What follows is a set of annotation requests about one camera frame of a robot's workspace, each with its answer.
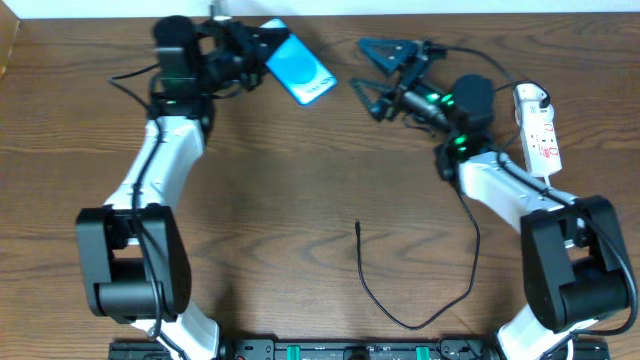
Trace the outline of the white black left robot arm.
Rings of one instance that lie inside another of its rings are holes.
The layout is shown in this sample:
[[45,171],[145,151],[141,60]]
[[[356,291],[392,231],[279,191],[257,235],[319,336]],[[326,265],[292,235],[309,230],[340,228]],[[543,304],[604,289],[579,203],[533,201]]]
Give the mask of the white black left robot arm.
[[173,359],[217,359],[224,353],[220,327],[191,297],[174,213],[205,153],[216,102],[258,87],[290,32],[174,15],[152,34],[157,61],[146,68],[143,144],[117,189],[76,218],[85,294],[94,315],[142,330]]

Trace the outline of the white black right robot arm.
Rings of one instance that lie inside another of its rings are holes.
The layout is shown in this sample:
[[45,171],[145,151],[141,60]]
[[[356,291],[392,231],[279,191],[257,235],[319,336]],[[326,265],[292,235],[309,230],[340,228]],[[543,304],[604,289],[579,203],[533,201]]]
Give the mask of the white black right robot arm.
[[351,87],[377,120],[401,118],[437,135],[439,177],[461,202],[484,204],[520,237],[526,303],[489,340],[457,338],[438,343],[443,359],[606,359],[611,331],[599,322],[627,311],[620,333],[639,313],[639,289],[613,205],[604,197],[580,198],[551,186],[561,167],[549,92],[531,80],[509,80],[516,139],[523,165],[494,141],[490,126],[496,87],[478,74],[459,77],[448,89],[427,79],[449,47],[429,40],[363,38],[362,54],[384,75]]

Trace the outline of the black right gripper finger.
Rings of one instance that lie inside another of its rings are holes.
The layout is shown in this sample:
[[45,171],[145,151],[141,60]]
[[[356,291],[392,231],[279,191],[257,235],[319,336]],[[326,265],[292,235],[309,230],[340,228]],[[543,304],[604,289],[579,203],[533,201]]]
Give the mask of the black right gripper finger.
[[349,85],[374,120],[395,120],[398,110],[397,91],[394,87],[364,78],[352,78]]
[[361,38],[357,46],[385,76],[391,76],[419,51],[419,45],[411,40]]

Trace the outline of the blue screen Galaxy smartphone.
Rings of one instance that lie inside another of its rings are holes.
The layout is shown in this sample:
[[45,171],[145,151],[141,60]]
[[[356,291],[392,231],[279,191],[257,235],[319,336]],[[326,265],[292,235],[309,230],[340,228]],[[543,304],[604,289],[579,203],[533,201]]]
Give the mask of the blue screen Galaxy smartphone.
[[338,83],[337,78],[294,33],[290,33],[278,47],[266,66],[297,103],[304,106]]

